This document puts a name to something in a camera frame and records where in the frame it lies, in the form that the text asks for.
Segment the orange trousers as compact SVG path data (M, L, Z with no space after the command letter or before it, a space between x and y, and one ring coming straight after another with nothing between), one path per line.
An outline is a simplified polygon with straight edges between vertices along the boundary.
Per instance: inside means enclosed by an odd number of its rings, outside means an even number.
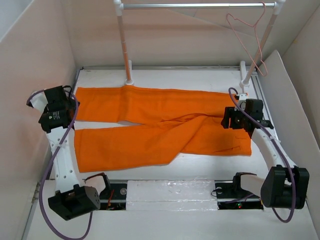
M250 156L251 139L242 129L221 126L226 93L136 86L76 91L79 122L128 122L129 126L77 129L74 136L82 173L170 164L180 153Z

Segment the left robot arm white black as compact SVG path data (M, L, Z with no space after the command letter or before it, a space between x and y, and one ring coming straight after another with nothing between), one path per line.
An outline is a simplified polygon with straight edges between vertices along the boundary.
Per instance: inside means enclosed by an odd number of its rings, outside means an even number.
M46 102L38 122L49 141L55 172L55 192L48 198L48 205L68 221L100 209L100 198L107 198L112 189L102 176L89 181L80 177L74 146L76 100L63 86L46 89L44 96Z

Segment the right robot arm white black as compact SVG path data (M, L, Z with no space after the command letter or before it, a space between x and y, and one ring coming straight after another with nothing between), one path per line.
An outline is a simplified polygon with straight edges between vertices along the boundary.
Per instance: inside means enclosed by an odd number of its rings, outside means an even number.
M274 126L264 119L262 100L248 98L245 94L237 94L231 99L235 106L225 108L222 127L245 130L258 146L268 169L265 178L255 173L237 173L231 184L232 193L243 197L250 192L259 196L267 208L302 209L310 179L308 170L298 167L269 132Z

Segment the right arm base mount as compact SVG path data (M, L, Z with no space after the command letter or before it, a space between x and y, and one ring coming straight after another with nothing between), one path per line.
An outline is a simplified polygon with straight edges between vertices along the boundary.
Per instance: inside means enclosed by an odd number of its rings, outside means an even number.
M253 193L236 186L232 180L215 180L211 196L222 210L264 210L261 199Z

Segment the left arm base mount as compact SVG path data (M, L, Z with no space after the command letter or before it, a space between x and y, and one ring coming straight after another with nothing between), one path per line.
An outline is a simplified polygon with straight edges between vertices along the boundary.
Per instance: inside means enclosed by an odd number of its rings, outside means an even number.
M126 209L127 183L112 182L94 186L75 186L79 209L90 213L97 210L120 211Z

